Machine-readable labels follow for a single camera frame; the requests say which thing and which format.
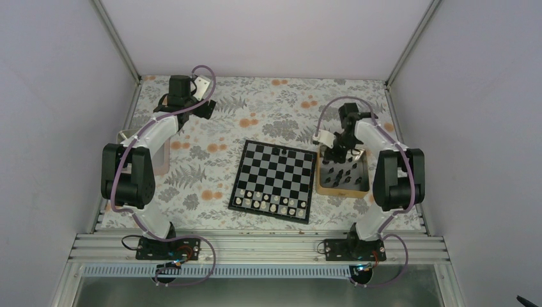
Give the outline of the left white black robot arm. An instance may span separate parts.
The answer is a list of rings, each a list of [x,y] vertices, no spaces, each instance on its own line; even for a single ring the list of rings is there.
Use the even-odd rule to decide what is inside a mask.
[[[114,212],[133,217],[143,235],[154,240],[152,250],[163,259],[176,254],[178,241],[173,238],[172,224],[151,204],[156,188],[153,158],[190,116],[211,117],[215,87],[215,76],[171,76],[169,90],[150,120],[121,143],[105,145],[102,152],[102,197],[110,201]]]

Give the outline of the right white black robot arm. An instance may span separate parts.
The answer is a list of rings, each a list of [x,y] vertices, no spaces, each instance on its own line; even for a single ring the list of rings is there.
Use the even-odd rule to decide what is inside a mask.
[[[376,204],[353,225],[354,238],[346,243],[348,256],[362,260],[371,251],[370,241],[381,239],[396,216],[410,212],[424,199],[424,153],[391,137],[372,109],[361,112],[356,103],[345,103],[339,108],[339,119],[341,132],[317,129],[313,135],[313,142],[325,147],[324,160],[344,163],[357,145],[368,147],[377,158],[372,183]]]

